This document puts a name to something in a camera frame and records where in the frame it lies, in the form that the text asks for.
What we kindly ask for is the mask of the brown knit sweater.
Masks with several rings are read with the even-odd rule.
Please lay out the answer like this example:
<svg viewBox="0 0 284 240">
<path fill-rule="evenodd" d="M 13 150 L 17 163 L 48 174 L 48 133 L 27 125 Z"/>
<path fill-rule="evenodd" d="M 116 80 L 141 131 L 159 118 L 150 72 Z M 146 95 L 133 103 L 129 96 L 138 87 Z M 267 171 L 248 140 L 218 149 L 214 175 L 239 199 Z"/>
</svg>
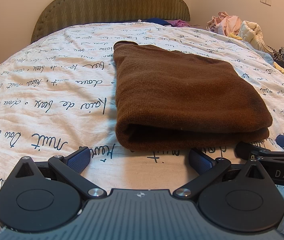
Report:
<svg viewBox="0 0 284 240">
<path fill-rule="evenodd" d="M 269 136 L 272 116 L 226 61 L 119 41 L 118 142 L 133 151 L 229 146 Z"/>
</svg>

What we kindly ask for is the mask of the pink clothes pile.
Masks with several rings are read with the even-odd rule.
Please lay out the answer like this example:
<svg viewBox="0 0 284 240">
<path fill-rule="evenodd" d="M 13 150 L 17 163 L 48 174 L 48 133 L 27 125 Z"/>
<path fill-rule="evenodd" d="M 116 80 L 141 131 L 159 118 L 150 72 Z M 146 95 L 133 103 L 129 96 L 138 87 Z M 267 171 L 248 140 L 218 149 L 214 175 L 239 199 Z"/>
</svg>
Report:
<svg viewBox="0 0 284 240">
<path fill-rule="evenodd" d="M 237 35 L 239 33 L 242 20 L 236 15 L 228 15 L 225 11 L 219 12 L 217 16 L 212 16 L 207 23 L 207 31 L 228 36 L 229 34 Z"/>
</svg>

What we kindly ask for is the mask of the black patterned garment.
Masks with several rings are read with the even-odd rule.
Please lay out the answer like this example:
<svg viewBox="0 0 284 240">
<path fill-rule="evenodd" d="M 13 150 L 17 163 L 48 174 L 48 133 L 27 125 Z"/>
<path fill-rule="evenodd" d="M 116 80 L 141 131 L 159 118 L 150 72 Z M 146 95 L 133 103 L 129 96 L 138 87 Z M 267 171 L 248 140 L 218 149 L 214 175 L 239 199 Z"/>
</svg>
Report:
<svg viewBox="0 0 284 240">
<path fill-rule="evenodd" d="M 273 51 L 273 60 L 274 61 L 284 62 L 284 47 L 281 47 L 279 50 L 275 50 L 271 46 L 268 46 L 268 48 L 271 51 Z"/>
</svg>

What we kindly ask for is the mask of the light blue cloth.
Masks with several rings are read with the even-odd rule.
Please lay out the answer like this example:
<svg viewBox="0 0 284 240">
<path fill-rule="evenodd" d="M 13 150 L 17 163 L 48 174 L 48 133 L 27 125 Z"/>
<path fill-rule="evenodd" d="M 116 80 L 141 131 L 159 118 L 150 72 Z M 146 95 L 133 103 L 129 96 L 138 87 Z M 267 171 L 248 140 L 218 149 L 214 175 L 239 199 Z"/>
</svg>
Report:
<svg viewBox="0 0 284 240">
<path fill-rule="evenodd" d="M 243 41 L 243 43 L 247 45 L 251 50 L 259 54 L 267 63 L 269 63 L 270 65 L 274 65 L 273 57 L 269 55 L 269 53 L 253 48 L 252 45 L 246 41 Z"/>
</svg>

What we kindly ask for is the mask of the cream puffy jacket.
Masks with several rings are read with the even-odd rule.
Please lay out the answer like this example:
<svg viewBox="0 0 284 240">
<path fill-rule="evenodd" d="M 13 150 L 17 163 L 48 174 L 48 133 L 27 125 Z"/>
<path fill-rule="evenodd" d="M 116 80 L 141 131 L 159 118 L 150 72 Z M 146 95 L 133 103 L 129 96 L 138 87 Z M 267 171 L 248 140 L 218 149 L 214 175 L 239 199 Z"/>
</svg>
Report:
<svg viewBox="0 0 284 240">
<path fill-rule="evenodd" d="M 248 42 L 254 49 L 273 56 L 273 50 L 265 44 L 261 27 L 257 23 L 243 21 L 240 25 L 238 36 Z"/>
</svg>

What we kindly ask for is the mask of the purple cloth at headboard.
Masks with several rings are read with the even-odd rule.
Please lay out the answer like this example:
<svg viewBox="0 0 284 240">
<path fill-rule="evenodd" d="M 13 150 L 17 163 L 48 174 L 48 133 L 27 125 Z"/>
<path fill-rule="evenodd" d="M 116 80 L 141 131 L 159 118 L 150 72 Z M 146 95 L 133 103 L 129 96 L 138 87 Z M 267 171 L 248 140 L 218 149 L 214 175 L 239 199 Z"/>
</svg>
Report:
<svg viewBox="0 0 284 240">
<path fill-rule="evenodd" d="M 167 20 L 169 24 L 171 24 L 173 27 L 177 28 L 188 28 L 190 27 L 190 24 L 186 21 L 183 21 L 181 19 L 178 20 Z"/>
</svg>

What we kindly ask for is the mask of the blue cloth at headboard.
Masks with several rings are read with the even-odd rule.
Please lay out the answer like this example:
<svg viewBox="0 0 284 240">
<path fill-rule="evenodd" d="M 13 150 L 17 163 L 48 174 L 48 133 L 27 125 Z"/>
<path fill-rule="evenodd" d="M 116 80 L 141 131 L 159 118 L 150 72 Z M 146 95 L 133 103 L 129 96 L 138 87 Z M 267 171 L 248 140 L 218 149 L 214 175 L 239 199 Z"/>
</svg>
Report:
<svg viewBox="0 0 284 240">
<path fill-rule="evenodd" d="M 147 23 L 155 23 L 155 24 L 159 24 L 162 26 L 173 26 L 170 22 L 166 21 L 166 20 L 162 20 L 160 18 L 149 18 L 146 20 L 142 20 L 142 22 L 147 22 Z"/>
</svg>

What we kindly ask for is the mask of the green upholstered headboard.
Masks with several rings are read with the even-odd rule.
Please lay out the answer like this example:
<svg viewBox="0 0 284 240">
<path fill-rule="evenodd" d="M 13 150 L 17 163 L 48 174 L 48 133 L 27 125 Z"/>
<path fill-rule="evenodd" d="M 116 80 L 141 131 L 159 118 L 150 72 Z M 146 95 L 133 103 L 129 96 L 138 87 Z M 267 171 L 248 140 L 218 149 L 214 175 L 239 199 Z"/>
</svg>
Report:
<svg viewBox="0 0 284 240">
<path fill-rule="evenodd" d="M 74 25 L 160 18 L 190 21 L 183 0 L 53 0 L 39 16 L 31 42 Z"/>
</svg>

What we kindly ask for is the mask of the white wall light switch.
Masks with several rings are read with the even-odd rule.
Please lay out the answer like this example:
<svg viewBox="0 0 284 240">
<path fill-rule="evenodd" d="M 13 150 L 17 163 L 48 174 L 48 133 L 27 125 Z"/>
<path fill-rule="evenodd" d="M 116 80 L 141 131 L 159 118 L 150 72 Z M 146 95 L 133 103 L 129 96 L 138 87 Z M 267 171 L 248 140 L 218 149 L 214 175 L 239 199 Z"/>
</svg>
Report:
<svg viewBox="0 0 284 240">
<path fill-rule="evenodd" d="M 260 0 L 261 3 L 267 5 L 267 6 L 271 6 L 272 5 L 272 0 Z"/>
</svg>

